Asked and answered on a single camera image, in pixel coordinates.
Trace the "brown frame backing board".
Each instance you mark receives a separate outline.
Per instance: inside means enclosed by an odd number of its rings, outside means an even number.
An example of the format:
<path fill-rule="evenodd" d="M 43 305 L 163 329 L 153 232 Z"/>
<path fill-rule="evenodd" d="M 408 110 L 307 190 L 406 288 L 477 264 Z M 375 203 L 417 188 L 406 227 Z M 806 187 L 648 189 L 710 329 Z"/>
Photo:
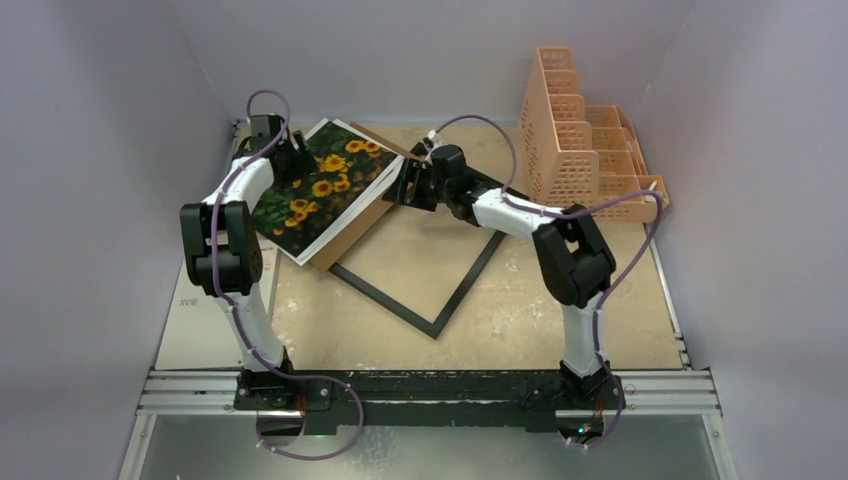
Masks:
<path fill-rule="evenodd" d="M 378 143 L 381 143 L 397 153 L 401 157 L 399 165 L 404 159 L 414 159 L 415 161 L 421 160 L 418 155 L 413 154 L 409 149 L 400 146 L 381 134 L 376 133 L 364 124 L 351 122 L 350 125 L 363 136 L 371 137 Z M 394 167 L 387 174 L 385 180 L 377 182 L 377 196 L 373 200 L 366 202 L 362 210 L 310 259 L 309 264 L 321 271 L 329 270 L 332 265 L 334 265 L 371 227 L 376 224 L 376 222 L 385 213 L 388 212 L 392 203 L 382 200 L 382 195 L 397 179 L 400 169 L 399 165 Z"/>

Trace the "sunflower photo print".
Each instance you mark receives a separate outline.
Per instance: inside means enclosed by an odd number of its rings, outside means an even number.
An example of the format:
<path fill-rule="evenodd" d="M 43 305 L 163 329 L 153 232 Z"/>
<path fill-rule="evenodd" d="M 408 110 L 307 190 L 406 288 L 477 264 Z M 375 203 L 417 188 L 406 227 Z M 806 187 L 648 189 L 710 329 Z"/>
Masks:
<path fill-rule="evenodd" d="M 317 170 L 263 193 L 252 212 L 259 234 L 302 266 L 397 178 L 404 157 L 339 119 L 305 136 Z"/>

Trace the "black picture frame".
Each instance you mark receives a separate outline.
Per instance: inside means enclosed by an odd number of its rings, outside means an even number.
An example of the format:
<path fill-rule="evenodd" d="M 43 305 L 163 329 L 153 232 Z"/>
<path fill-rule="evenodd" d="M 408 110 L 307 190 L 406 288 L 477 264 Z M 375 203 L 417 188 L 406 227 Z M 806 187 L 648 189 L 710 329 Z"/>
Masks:
<path fill-rule="evenodd" d="M 506 239 L 435 211 L 388 210 L 328 272 L 381 311 L 436 340 Z"/>

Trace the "white mat board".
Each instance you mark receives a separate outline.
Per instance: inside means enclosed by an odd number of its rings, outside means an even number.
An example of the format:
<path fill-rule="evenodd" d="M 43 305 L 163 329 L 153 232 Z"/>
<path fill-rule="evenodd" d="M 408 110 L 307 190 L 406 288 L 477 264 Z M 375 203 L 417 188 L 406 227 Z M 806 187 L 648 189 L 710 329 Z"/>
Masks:
<path fill-rule="evenodd" d="M 287 230 L 280 249 L 299 265 L 309 264 L 337 233 L 377 196 L 377 182 L 401 157 L 350 123 L 324 118 L 306 135 L 319 172 L 295 188 L 305 206 L 293 213 L 298 224 Z"/>

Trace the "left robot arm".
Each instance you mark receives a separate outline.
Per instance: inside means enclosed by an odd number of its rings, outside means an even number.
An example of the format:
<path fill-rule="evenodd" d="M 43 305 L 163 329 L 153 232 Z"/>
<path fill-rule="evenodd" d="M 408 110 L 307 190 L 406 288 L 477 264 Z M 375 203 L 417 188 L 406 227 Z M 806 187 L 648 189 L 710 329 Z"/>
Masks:
<path fill-rule="evenodd" d="M 252 212 L 261 196 L 284 177 L 276 154 L 286 147 L 287 119 L 276 114 L 249 118 L 250 153 L 235 158 L 222 182 L 198 203 L 181 207 L 179 221 L 190 282 L 223 311 L 237 339 L 242 377 L 264 377 L 259 395 L 272 408 L 297 399 L 298 377 L 286 348 L 275 341 L 259 282 L 264 271 Z"/>

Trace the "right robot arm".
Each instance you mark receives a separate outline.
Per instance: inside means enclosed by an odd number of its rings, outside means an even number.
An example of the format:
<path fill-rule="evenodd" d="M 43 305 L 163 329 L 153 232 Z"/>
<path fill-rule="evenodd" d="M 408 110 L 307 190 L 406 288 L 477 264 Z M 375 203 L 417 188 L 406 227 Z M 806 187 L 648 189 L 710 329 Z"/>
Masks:
<path fill-rule="evenodd" d="M 460 221 L 532 245 L 544 286 L 563 315 L 563 397 L 584 407 L 599 396 L 611 377 L 602 304 L 616 260 L 583 206 L 557 210 L 533 203 L 468 166 L 463 150 L 453 144 L 436 147 L 425 161 L 404 159 L 383 198 L 427 211 L 443 204 Z"/>

